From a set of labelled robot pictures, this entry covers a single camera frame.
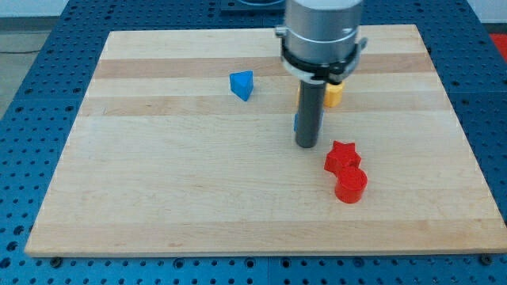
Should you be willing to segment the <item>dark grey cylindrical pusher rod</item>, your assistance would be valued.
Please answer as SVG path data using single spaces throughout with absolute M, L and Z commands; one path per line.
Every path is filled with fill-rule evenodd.
M 318 141 L 318 124 L 323 111 L 323 108 L 320 108 L 319 105 L 326 84 L 314 84 L 318 85 L 319 89 L 310 89 L 305 83 L 303 84 L 303 92 L 297 110 L 299 120 L 295 132 L 295 141 L 303 148 L 311 148 Z

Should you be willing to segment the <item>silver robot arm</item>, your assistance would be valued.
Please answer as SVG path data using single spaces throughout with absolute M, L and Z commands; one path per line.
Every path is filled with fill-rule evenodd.
M 287 0 L 280 38 L 283 67 L 299 79 L 295 142 L 318 142 L 326 86 L 342 83 L 359 64 L 368 40 L 357 39 L 362 0 Z

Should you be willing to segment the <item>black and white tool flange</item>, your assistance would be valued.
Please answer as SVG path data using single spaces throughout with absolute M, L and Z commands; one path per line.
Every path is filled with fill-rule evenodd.
M 309 63 L 291 53 L 286 47 L 285 39 L 282 38 L 280 58 L 285 70 L 301 81 L 310 84 L 325 82 L 336 85 L 343 82 L 357 68 L 361 52 L 367 44 L 368 39 L 363 37 L 354 44 L 352 52 L 344 59 L 334 63 Z

